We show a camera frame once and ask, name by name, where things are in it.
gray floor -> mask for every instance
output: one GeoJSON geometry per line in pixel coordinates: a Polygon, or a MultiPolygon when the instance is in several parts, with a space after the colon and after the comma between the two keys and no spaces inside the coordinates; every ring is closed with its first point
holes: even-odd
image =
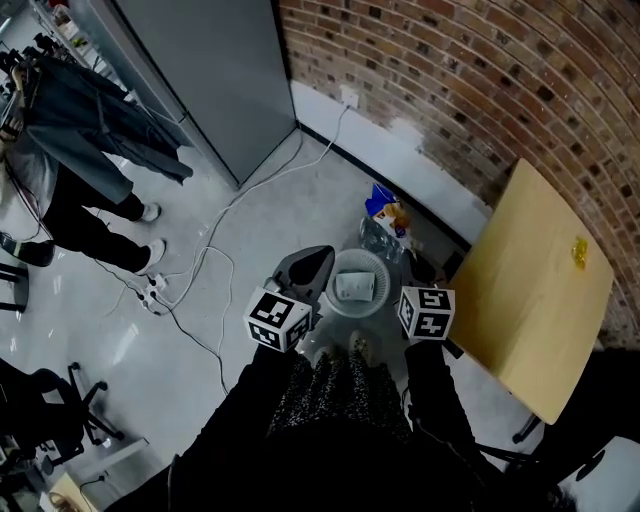
{"type": "MultiPolygon", "coordinates": [[[[277,169],[295,152],[298,142],[299,135],[292,135],[251,182],[277,169]]],[[[313,161],[322,149],[305,137],[302,150],[291,165],[313,161]]],[[[140,243],[165,238],[168,254],[158,267],[163,273],[190,267],[194,245],[217,212],[235,196],[195,151],[181,150],[180,157],[196,171],[184,187],[129,163],[124,165],[124,172],[136,183],[136,193],[143,200],[162,204],[163,215],[156,223],[130,224],[102,214],[102,218],[112,223],[113,230],[140,243]]],[[[263,283],[284,256],[298,249],[320,244],[331,244],[336,249],[354,246],[371,185],[368,176],[330,152],[321,164],[256,189],[228,212],[213,244],[235,263],[233,302],[226,315],[221,350],[224,378],[229,386],[236,382],[255,350],[242,324],[245,305],[255,287],[263,283]]],[[[428,223],[419,224],[427,252],[442,263],[454,246],[428,223]]],[[[183,327],[214,348],[221,333],[229,273],[229,263],[209,252],[193,288],[176,310],[183,327]]],[[[124,272],[119,274],[131,278],[124,272]]],[[[173,279],[166,295],[175,299],[185,285],[185,277],[173,279]]],[[[67,364],[80,362],[87,384],[100,379],[109,383],[101,404],[104,415],[131,438],[144,437],[149,441],[149,447],[139,455],[113,468],[104,486],[108,492],[88,491],[103,503],[118,493],[130,491],[169,464],[174,454],[191,444],[223,399],[216,360],[182,335],[169,316],[151,315],[128,290],[115,312],[105,316],[121,288],[92,260],[59,250],[50,267],[32,269],[32,295],[27,312],[3,313],[5,318],[0,325],[0,357],[28,372],[46,367],[61,375],[66,374],[67,364]]],[[[399,389],[403,389],[406,368],[402,352],[406,342],[392,319],[392,302],[389,300],[379,315],[363,325],[374,333],[380,357],[389,362],[399,389]]],[[[353,327],[353,322],[328,315],[301,348],[310,355],[323,340],[345,342],[353,327]]],[[[478,441],[513,449],[510,438],[529,412],[466,356],[450,362],[478,441]]],[[[524,448],[535,445],[540,434],[538,429],[524,448]]],[[[104,452],[102,447],[87,447],[87,453],[72,462],[71,470],[104,452]]],[[[635,468],[636,472],[640,468],[637,452],[635,446],[626,447],[620,455],[626,460],[626,467],[635,468]]],[[[597,471],[604,471],[599,480],[601,489],[609,489],[611,486],[606,483],[612,478],[611,471],[601,468],[597,471]]],[[[637,489],[631,482],[622,487],[590,496],[581,503],[582,510],[624,510],[610,508],[607,504],[611,502],[603,498],[615,494],[621,503],[623,495],[631,503],[637,489]]],[[[574,490],[582,496],[579,486],[574,486],[574,490]]]]}

white shoe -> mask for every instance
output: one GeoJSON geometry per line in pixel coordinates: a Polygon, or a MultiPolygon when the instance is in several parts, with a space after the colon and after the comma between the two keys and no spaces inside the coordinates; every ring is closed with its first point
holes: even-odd
{"type": "Polygon", "coordinates": [[[144,205],[144,211],[142,217],[138,219],[138,222],[153,222],[162,213],[162,208],[158,203],[149,203],[144,205]]]}
{"type": "Polygon", "coordinates": [[[151,251],[151,256],[149,256],[149,261],[142,270],[136,272],[137,276],[143,276],[149,272],[149,269],[162,259],[164,252],[167,250],[167,244],[160,238],[151,242],[147,247],[151,251]]]}

wooden table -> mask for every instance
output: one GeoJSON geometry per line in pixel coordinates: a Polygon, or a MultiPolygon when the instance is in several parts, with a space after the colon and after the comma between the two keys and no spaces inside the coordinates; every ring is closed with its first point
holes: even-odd
{"type": "Polygon", "coordinates": [[[454,276],[449,337],[548,424],[582,374],[613,271],[560,195],[527,161],[454,276]],[[587,243],[584,268],[572,250],[587,243]]]}

black jacket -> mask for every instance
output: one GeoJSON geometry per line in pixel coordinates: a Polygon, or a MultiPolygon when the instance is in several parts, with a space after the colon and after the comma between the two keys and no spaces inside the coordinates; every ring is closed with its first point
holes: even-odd
{"type": "Polygon", "coordinates": [[[351,420],[325,420],[265,438],[295,352],[260,346],[193,445],[108,512],[327,508],[355,504],[485,510],[501,473],[480,454],[442,348],[405,352],[413,440],[401,445],[351,420]]]}

